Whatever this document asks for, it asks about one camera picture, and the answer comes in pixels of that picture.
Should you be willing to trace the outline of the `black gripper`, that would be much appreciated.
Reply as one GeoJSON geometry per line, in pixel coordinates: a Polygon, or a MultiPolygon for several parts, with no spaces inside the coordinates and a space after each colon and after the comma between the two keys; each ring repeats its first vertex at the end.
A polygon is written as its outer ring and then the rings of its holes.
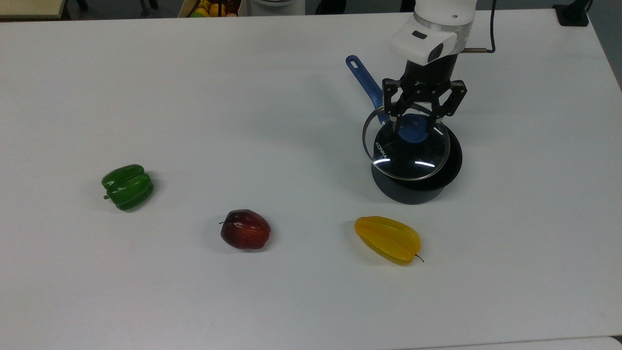
{"type": "Polygon", "coordinates": [[[399,80],[385,78],[382,81],[383,111],[389,117],[397,133],[406,133],[407,111],[413,108],[414,95],[420,87],[427,87],[427,97],[431,112],[426,119],[426,133],[433,133],[443,117],[451,117],[457,111],[468,89],[462,80],[451,80],[458,54],[448,55],[421,66],[408,61],[403,76],[399,80]],[[449,91],[449,97],[443,104],[439,98],[449,91]]]}

